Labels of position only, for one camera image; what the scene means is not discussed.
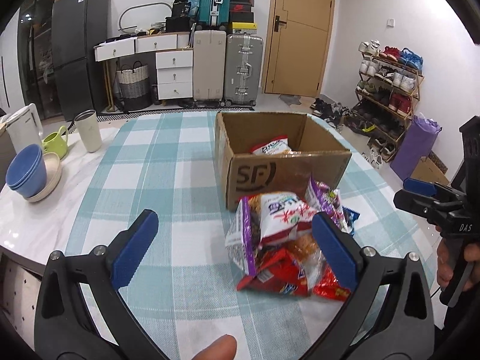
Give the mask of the person's left hand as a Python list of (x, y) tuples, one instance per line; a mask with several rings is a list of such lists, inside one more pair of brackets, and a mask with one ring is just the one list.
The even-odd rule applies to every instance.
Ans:
[(233, 360), (237, 353), (237, 347), (236, 339), (225, 334), (198, 352), (193, 360)]

